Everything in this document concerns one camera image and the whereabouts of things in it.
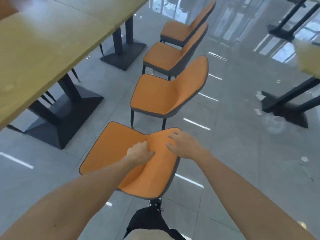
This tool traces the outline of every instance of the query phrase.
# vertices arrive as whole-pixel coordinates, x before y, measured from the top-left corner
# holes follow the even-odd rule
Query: person's left hand
[[[128,149],[127,156],[134,162],[135,166],[145,164],[155,154],[155,151],[149,152],[148,142],[138,142]]]

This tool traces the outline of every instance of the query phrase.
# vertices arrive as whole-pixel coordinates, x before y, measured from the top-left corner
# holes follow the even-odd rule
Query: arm
[[[169,136],[174,154],[194,160],[222,205],[247,240],[316,240],[261,191],[204,149],[183,131]]]
[[[0,237],[0,240],[76,240],[90,219],[136,166],[155,152],[139,142],[121,161],[87,173],[41,198]]]

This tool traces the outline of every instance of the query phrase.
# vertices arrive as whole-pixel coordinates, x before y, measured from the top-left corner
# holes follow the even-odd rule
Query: table
[[[268,33],[280,39],[292,42],[292,40],[294,39],[294,32],[296,32],[298,28],[319,9],[319,0],[313,1],[315,1],[316,4],[290,30],[284,30],[283,26],[289,21],[289,19],[292,18],[292,16],[299,10],[299,8],[304,5],[306,0],[299,0],[278,26],[272,24],[267,25],[266,29],[268,30]]]
[[[103,99],[67,72],[115,29],[55,0],[1,20],[0,129],[29,108],[41,118],[26,133],[64,148]],[[47,109],[37,99],[56,82],[65,94]]]
[[[80,10],[102,23],[116,27],[112,34],[114,48],[111,48],[100,60],[126,71],[147,46],[134,41],[133,15],[148,0],[57,0]],[[121,37],[120,26],[125,23],[126,36]]]
[[[318,66],[320,46],[297,39],[293,40],[293,44],[299,69],[312,75],[312,77],[280,97],[262,91],[262,95],[265,96],[261,101],[262,111],[284,117],[286,121],[308,128],[308,121],[304,112],[320,105],[320,96],[300,105],[289,103],[289,101],[320,84],[320,79],[318,79],[320,77]]]

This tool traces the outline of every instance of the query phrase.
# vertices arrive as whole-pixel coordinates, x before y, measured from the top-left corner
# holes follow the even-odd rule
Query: forearm
[[[0,239],[78,239],[133,168],[127,156],[66,183],[40,199]]]
[[[315,240],[261,191],[210,152],[203,152],[194,160],[247,240]]]

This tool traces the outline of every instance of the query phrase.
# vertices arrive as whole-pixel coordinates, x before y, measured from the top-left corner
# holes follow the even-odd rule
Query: hand
[[[130,158],[135,167],[150,161],[154,154],[155,151],[149,152],[147,141],[138,142],[127,151],[127,157]]]
[[[174,140],[175,145],[166,143],[166,146],[178,157],[196,161],[203,153],[208,153],[194,137],[184,131],[174,130],[168,137]]]

